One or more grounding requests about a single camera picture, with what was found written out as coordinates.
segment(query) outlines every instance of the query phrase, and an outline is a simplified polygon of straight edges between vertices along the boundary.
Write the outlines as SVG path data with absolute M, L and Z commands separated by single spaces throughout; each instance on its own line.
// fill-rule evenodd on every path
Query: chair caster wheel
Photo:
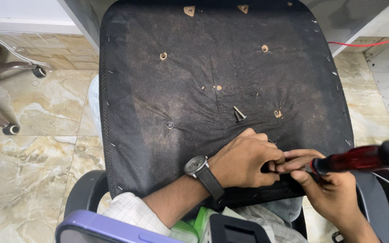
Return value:
M 10 123 L 7 127 L 3 128 L 3 134 L 5 135 L 16 135 L 20 131 L 19 126 Z
M 46 71 L 41 68 L 41 66 L 37 65 L 35 69 L 32 70 L 32 73 L 37 77 L 37 78 L 44 78 L 46 77 Z

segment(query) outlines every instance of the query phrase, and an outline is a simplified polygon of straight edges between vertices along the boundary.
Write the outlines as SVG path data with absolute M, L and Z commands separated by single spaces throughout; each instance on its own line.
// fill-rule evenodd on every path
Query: watch face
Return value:
M 197 169 L 201 168 L 205 162 L 205 157 L 200 155 L 192 158 L 184 166 L 184 171 L 188 174 L 194 173 Z

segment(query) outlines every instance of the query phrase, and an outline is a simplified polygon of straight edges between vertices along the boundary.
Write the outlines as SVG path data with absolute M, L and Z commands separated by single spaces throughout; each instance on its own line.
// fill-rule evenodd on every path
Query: black leather watch strap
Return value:
M 195 173 L 199 181 L 205 186 L 214 200 L 220 199 L 223 196 L 224 190 L 221 187 L 219 181 L 206 166 L 202 167 L 198 172 Z

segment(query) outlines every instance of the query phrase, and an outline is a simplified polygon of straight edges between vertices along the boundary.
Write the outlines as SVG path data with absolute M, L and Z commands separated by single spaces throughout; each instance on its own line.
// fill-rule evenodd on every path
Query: shirt sleeve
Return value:
M 142 199 L 131 192 L 116 196 L 103 215 L 158 234 L 170 235 L 170 229 Z

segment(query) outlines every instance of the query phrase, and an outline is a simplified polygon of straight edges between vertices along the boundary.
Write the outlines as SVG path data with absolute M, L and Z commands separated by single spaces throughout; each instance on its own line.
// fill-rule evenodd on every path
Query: wristwatch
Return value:
M 214 200 L 219 200 L 223 196 L 224 190 L 219 181 L 209 169 L 205 156 L 196 156 L 189 160 L 184 166 L 184 172 L 189 176 L 197 178 L 208 190 Z

